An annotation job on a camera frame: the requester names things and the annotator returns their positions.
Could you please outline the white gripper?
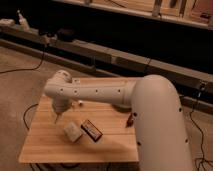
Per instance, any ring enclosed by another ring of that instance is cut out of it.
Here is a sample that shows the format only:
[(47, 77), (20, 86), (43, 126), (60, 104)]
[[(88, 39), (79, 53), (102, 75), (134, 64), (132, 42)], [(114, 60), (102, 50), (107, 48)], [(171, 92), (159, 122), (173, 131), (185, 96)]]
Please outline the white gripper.
[(62, 113), (67, 111), (72, 105), (72, 102), (69, 99), (53, 99), (52, 107), (56, 113), (56, 118), (54, 123), (56, 124), (59, 118), (62, 116)]

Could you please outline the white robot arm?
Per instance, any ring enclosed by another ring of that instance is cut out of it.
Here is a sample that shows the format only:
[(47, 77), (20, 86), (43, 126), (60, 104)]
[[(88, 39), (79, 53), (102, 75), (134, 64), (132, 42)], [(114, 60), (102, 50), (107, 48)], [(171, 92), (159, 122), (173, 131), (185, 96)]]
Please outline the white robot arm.
[(132, 109), (140, 171), (193, 171), (179, 95), (160, 75), (134, 81), (73, 83), (64, 70), (46, 82), (44, 93), (62, 114), (71, 100), (110, 103)]

